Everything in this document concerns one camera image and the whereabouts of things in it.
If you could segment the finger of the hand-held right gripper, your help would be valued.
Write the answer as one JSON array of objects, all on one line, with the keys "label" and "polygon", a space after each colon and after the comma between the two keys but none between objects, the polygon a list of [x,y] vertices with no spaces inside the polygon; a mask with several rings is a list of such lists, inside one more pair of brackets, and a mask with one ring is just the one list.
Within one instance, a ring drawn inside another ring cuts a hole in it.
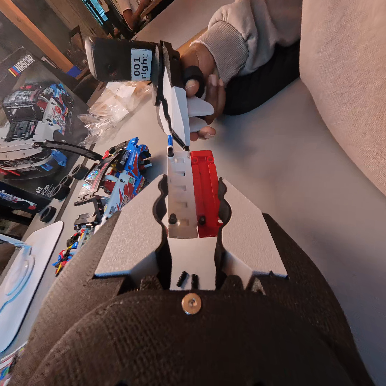
[{"label": "finger of the hand-held right gripper", "polygon": [[168,115],[167,107],[167,91],[169,91],[172,86],[175,86],[172,84],[172,78],[169,75],[164,75],[162,81],[160,81],[158,86],[155,88],[156,107],[158,108],[159,123],[167,135],[172,135],[171,120]]},{"label": "finger of the hand-held right gripper", "polygon": [[190,146],[190,124],[186,92],[183,88],[172,86],[167,91],[168,115],[171,120],[171,133],[174,140],[183,148]]}]

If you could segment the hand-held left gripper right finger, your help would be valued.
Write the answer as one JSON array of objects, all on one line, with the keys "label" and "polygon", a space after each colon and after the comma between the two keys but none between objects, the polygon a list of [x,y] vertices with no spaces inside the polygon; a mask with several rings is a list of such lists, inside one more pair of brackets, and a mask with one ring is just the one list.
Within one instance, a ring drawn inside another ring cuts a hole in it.
[{"label": "hand-held left gripper right finger", "polygon": [[219,219],[215,248],[215,288],[236,275],[246,289],[255,277],[287,277],[262,211],[224,178],[219,179]]}]

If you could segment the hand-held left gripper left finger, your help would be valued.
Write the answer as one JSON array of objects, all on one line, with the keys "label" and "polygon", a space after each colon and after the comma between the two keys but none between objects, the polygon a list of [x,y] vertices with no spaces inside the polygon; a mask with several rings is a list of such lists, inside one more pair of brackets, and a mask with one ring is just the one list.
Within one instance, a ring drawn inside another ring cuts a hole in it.
[{"label": "hand-held left gripper left finger", "polygon": [[129,276],[139,285],[143,277],[154,275],[162,285],[170,285],[171,254],[162,223],[167,194],[167,175],[159,175],[110,218],[117,220],[94,272],[96,277]]}]

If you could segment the red and white lego panel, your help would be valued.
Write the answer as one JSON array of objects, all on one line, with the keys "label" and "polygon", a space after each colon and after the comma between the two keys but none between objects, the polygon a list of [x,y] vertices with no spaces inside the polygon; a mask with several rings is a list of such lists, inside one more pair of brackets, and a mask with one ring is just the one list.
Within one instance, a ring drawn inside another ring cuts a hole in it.
[{"label": "red and white lego panel", "polygon": [[212,151],[167,147],[167,216],[171,239],[217,237],[219,181]]}]

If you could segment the lego race car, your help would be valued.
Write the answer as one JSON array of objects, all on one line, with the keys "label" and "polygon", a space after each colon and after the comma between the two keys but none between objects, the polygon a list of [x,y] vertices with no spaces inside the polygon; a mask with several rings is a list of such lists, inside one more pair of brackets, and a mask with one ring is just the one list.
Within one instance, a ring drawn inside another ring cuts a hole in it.
[{"label": "lego race car", "polygon": [[59,276],[99,226],[122,210],[149,184],[144,172],[152,166],[150,157],[148,146],[139,144],[138,137],[133,137],[106,150],[103,159],[89,168],[88,174],[80,180],[81,188],[74,206],[91,203],[93,211],[75,219],[75,233],[52,264],[55,277]]}]

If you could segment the lego set box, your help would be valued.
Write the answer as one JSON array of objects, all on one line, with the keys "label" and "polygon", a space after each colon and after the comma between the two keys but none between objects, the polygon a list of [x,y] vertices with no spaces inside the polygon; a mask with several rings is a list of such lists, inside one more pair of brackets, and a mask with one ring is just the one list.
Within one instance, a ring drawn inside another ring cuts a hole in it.
[{"label": "lego set box", "polygon": [[45,140],[79,145],[87,105],[36,56],[20,47],[0,66],[1,205],[35,214],[79,156],[35,148]]}]

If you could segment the person's right hand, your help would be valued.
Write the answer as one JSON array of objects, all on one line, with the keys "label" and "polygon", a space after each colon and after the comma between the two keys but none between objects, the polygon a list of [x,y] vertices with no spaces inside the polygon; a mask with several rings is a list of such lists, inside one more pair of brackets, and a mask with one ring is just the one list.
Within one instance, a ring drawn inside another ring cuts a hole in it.
[{"label": "person's right hand", "polygon": [[[203,119],[207,124],[213,121],[223,113],[225,107],[226,93],[225,85],[222,79],[219,78],[215,60],[207,49],[201,43],[194,43],[181,56],[183,69],[190,66],[197,66],[203,73],[206,82],[205,101],[210,103],[214,108],[212,115],[205,116]],[[189,80],[186,83],[185,90],[187,97],[194,96],[199,89],[199,83],[196,80]],[[203,127],[198,132],[190,134],[191,141],[198,139],[210,139],[214,137],[216,130],[210,126]]]}]

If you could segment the crumpled clear plastic bags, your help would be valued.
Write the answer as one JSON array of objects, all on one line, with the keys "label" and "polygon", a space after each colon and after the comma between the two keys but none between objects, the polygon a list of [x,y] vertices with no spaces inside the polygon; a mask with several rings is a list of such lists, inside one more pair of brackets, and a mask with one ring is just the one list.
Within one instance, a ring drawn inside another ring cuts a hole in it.
[{"label": "crumpled clear plastic bags", "polygon": [[152,84],[148,81],[109,82],[89,112],[78,116],[87,129],[79,146],[89,147],[114,138],[121,122],[131,118],[151,98]]}]

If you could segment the black curved strip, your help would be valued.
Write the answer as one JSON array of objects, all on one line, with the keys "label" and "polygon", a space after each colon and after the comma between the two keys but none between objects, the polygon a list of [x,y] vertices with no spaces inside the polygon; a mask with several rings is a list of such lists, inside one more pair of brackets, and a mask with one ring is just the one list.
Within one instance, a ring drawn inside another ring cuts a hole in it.
[{"label": "black curved strip", "polygon": [[49,140],[45,140],[43,142],[37,141],[32,144],[32,147],[71,152],[73,154],[83,156],[93,161],[101,161],[103,159],[103,155],[93,152],[90,149],[69,144],[67,142],[57,142],[57,141],[49,141]]}]

